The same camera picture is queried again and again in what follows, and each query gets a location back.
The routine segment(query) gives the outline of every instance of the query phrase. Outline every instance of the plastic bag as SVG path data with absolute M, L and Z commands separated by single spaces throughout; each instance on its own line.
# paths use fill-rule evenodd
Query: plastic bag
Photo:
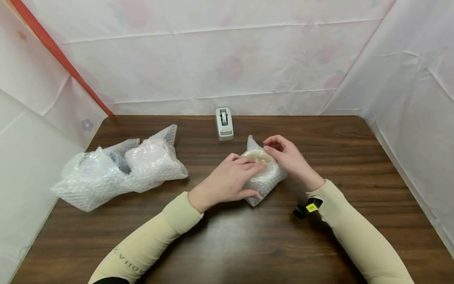
M 188 171 L 177 159 L 171 125 L 145 139 L 128 139 L 94 152 L 80 153 L 64 167 L 62 181 L 50 191 L 85 212 L 115 196 L 145 192 L 166 180 L 184 179 Z
M 123 181 L 123 187 L 142 193 L 166 180 L 188 177 L 188 170 L 177 159 L 173 146 L 176 132 L 177 126 L 171 125 L 126 152 L 131 173 Z
M 127 193 L 126 189 L 120 188 L 125 177 L 126 174 L 99 147 L 85 153 L 82 161 L 50 191 L 74 207 L 89 212 L 115 196 Z
M 247 197 L 245 200 L 252 206 L 255 207 L 259 204 L 270 192 L 271 190 L 284 178 L 287 177 L 287 172 L 284 171 L 271 157 L 267 154 L 262 147 L 260 147 L 252 138 L 252 135 L 249 135 L 247 139 L 247 150 L 243 153 L 242 156 L 252 157 L 259 162 L 261 160 L 265 161 L 267 169 L 255 176 L 253 176 L 245 185 L 245 189 L 253 189 L 260 193 L 262 197 L 261 200 L 258 200 L 254 197 Z

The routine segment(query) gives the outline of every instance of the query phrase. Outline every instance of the tabletop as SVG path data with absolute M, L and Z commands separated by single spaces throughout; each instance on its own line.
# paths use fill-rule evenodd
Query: tabletop
M 416 283 L 451 283 L 454 261 L 367 123 L 356 116 L 234 116 L 219 141 L 214 116 L 111 116 L 88 151 L 148 138 L 177 124 L 177 157 L 189 171 L 145 193 L 123 194 L 86 213 L 59 200 L 13 284 L 87 283 L 107 253 L 191 190 L 229 154 L 281 134 L 330 179 L 393 245 Z M 255 208 L 219 204 L 174 241 L 139 283 L 366 283 L 317 214 L 297 219 L 301 188 L 287 178 Z

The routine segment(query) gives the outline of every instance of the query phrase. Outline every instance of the hand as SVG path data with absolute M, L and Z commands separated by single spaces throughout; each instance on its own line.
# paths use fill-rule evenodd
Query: hand
M 265 152 L 296 181 L 304 185 L 307 191 L 314 191 L 325 184 L 325 180 L 314 171 L 301 155 L 298 148 L 280 135 L 271 136 L 263 144 Z
M 253 176 L 266 169 L 263 162 L 256 163 L 249 157 L 230 154 L 198 186 L 188 194 L 189 202 L 200 213 L 221 202 L 241 200 L 246 197 L 261 199 L 252 189 L 243 189 Z

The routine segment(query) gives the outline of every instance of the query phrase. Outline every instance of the arm sleeve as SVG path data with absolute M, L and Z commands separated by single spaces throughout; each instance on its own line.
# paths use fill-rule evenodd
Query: arm sleeve
M 171 242 L 189 231 L 202 217 L 203 214 L 189 202 L 188 193 L 183 192 L 117 245 L 99 264 L 89 284 L 109 277 L 135 283 Z
M 320 216 L 333 230 L 353 263 L 369 284 L 410 284 L 404 263 L 382 234 L 348 203 L 329 180 L 309 198 L 323 201 Z

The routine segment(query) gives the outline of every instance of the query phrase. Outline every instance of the bubble wrap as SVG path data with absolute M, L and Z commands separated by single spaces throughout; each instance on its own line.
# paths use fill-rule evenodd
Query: bubble wrap
M 85 212 L 117 195 L 144 192 L 166 180 L 184 179 L 188 171 L 174 148 L 177 125 L 145 139 L 128 139 L 117 145 L 74 156 L 62 170 L 62 181 L 50 191 Z
M 287 177 L 287 172 L 284 171 L 274 160 L 273 157 L 268 155 L 262 147 L 260 147 L 249 135 L 247 139 L 247 150 L 242 156 L 248 156 L 255 159 L 256 162 L 264 160 L 267 169 L 255 176 L 253 176 L 245 185 L 245 189 L 254 189 L 260 193 L 262 197 L 258 200 L 254 197 L 247 197 L 245 200 L 252 206 L 255 207 L 259 204 L 271 190 L 284 178 Z
M 109 155 L 98 147 L 94 152 L 85 153 L 82 161 L 50 191 L 74 207 L 89 212 L 115 196 L 127 193 L 120 188 L 125 177 Z
M 124 157 L 131 173 L 122 187 L 142 193 L 166 180 L 188 177 L 188 170 L 177 159 L 173 146 L 176 132 L 177 126 L 171 125 L 126 152 Z

